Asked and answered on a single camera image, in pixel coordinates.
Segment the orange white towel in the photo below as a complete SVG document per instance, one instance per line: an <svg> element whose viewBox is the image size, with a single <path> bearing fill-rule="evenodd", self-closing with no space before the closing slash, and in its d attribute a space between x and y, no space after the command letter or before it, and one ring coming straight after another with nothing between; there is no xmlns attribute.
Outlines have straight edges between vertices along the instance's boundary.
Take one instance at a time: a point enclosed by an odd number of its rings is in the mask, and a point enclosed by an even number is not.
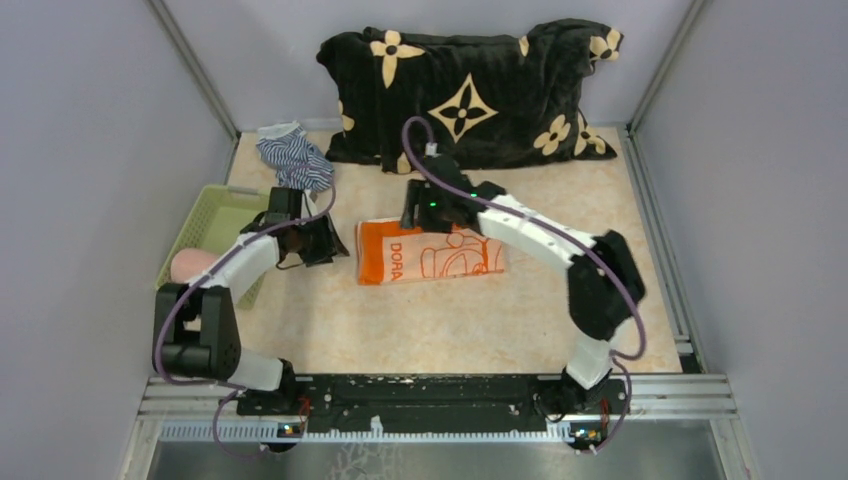
<svg viewBox="0 0 848 480"><path fill-rule="evenodd" d="M357 281L384 286L499 274L506 270L502 242L471 229L448 233L403 229L395 218L355 227Z"/></svg>

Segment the pink towel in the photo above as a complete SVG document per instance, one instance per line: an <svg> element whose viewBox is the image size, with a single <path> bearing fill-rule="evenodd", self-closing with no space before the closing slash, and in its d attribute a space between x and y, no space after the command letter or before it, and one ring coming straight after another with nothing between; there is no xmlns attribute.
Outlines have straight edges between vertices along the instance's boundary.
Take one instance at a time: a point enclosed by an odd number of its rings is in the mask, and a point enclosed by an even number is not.
<svg viewBox="0 0 848 480"><path fill-rule="evenodd" d="M170 263L170 282L193 284L204 278L218 262L219 254L199 248L178 251Z"/></svg>

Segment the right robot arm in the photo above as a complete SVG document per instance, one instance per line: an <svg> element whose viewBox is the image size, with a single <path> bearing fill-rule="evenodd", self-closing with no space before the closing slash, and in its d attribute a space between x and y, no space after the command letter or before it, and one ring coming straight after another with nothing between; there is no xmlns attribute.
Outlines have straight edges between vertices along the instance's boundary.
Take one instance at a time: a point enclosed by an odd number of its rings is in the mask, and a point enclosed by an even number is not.
<svg viewBox="0 0 848 480"><path fill-rule="evenodd" d="M408 183L403 228L471 229L563 273L568 315L579 333L558 385L539 393L536 405L549 419L590 411L612 370L612 340L646 293L624 237L556 223L497 184L473 184L445 155L427 155L414 164L423 177Z"/></svg>

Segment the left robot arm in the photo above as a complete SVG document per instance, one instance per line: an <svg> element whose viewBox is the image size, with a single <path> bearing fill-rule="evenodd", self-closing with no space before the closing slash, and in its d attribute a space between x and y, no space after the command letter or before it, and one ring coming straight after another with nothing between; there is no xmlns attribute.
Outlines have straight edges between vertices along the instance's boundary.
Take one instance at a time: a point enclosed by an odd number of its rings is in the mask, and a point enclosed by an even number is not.
<svg viewBox="0 0 848 480"><path fill-rule="evenodd" d="M232 246L210 266L186 282L158 288L151 357L165 382L259 395L277 414L297 406L300 388L292 363L242 346L236 306L289 255L306 267L346 255L332 208L313 206L304 190L274 187L266 209L239 230Z"/></svg>

